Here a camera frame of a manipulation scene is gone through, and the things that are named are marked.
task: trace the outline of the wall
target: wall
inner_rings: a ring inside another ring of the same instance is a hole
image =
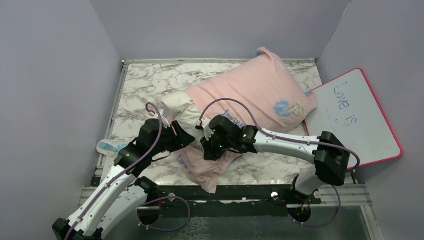
[[[351,0],[91,0],[125,60],[319,58]]]
[[[385,240],[421,239],[424,215],[424,1],[353,0],[318,62],[324,81],[363,68],[404,147],[360,168]]]
[[[122,68],[88,1],[0,3],[1,239],[55,239],[96,165]]]

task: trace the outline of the purple cable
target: purple cable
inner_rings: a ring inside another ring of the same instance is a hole
[[[208,110],[208,108],[210,108],[214,103],[220,102],[220,101],[231,101],[231,102],[235,102],[240,104],[244,109],[246,109],[247,113],[250,115],[250,117],[252,118],[254,125],[257,127],[257,129],[259,130],[259,132],[263,133],[265,136],[274,138],[274,135],[269,134],[267,132],[265,132],[264,130],[262,130],[262,128],[259,126],[258,122],[256,121],[255,117],[253,116],[252,112],[248,109],[248,107],[246,105],[244,105],[242,102],[232,99],[232,98],[220,98],[220,99],[216,99],[215,101],[209,103],[208,106],[206,106],[206,108],[203,110],[203,112],[200,115],[199,120],[202,121],[203,115],[205,115],[206,110]],[[275,136],[276,139],[279,140],[283,140],[283,141],[288,141],[288,142],[292,142],[292,143],[297,143],[297,144],[308,144],[308,141],[304,141],[304,140],[296,140],[296,139],[291,139],[288,137],[282,137],[282,136]],[[326,147],[331,147],[331,148],[335,148],[335,149],[340,149],[342,151],[346,151],[350,154],[352,154],[355,158],[356,158],[356,164],[355,166],[353,166],[351,169],[348,170],[348,172],[351,172],[355,169],[357,169],[359,167],[359,165],[361,164],[360,158],[359,156],[352,150],[344,147],[344,146],[339,146],[339,145],[335,145],[335,144],[331,144],[331,143],[326,143],[326,142],[319,142],[319,141],[310,141],[309,144],[313,144],[313,145],[321,145],[321,146],[326,146]]]
[[[308,223],[304,223],[304,222],[299,222],[299,221],[295,220],[292,217],[292,215],[289,214],[290,218],[293,219],[293,222],[295,222],[299,225],[308,227],[308,228],[321,228],[321,227],[325,227],[325,226],[328,226],[328,225],[334,223],[336,221],[336,219],[339,217],[340,213],[342,212],[342,201],[340,200],[340,194],[339,194],[339,191],[337,191],[336,187],[332,186],[332,188],[334,189],[335,193],[337,194],[338,208],[337,208],[337,213],[334,215],[334,217],[330,221],[323,223],[323,224],[319,224],[319,225],[313,225],[313,224],[308,224]]]
[[[153,230],[158,230],[158,231],[162,231],[162,232],[174,232],[174,231],[181,230],[182,228],[187,226],[187,224],[190,221],[190,217],[192,215],[192,210],[190,209],[189,203],[182,197],[179,197],[179,196],[164,196],[164,197],[155,199],[153,201],[146,202],[142,206],[146,206],[146,205],[149,205],[149,204],[152,204],[152,203],[156,203],[158,201],[162,201],[162,200],[165,200],[165,199],[179,199],[179,200],[183,201],[185,203],[185,205],[187,205],[187,209],[188,209],[187,220],[185,220],[185,222],[181,226],[176,227],[176,228],[158,228],[158,227],[154,227],[154,226],[150,226],[150,225],[144,225],[142,223],[142,221],[140,220],[140,216],[137,214],[137,219],[138,219],[138,222],[140,223],[140,226],[146,227],[147,229],[153,229]]]
[[[148,102],[146,104],[146,110],[149,112],[149,105],[152,106],[154,108],[154,110],[156,111],[158,117],[159,117],[159,132],[157,133],[157,137],[156,140],[154,141],[153,145],[151,146],[151,148],[142,156],[140,157],[140,159],[138,159],[136,162],[134,162],[133,164],[131,164],[129,167],[125,168],[123,171],[121,171],[118,175],[116,175],[114,178],[112,178],[109,182],[106,183],[106,185],[100,189],[100,191],[97,193],[96,196],[94,196],[94,198],[92,199],[92,201],[87,205],[87,207],[84,209],[84,211],[82,211],[82,213],[78,216],[78,219],[80,219],[81,221],[83,220],[83,217],[87,214],[87,212],[91,209],[91,207],[96,203],[96,201],[100,198],[100,196],[105,192],[105,190],[107,188],[109,188],[111,186],[112,183],[114,183],[118,178],[120,178],[122,175],[124,175],[125,173],[131,171],[133,168],[135,168],[141,161],[143,161],[143,159],[145,159],[152,151],[153,149],[156,147],[156,145],[159,142],[159,139],[161,138],[161,134],[162,134],[162,128],[163,128],[163,122],[162,122],[162,116],[161,113],[159,112],[158,107],[156,107],[153,103]],[[73,225],[70,227],[69,231],[66,233],[65,239],[64,240],[68,240],[69,237],[71,236],[72,230],[75,229],[75,227],[78,225],[78,221],[75,221],[73,223]]]

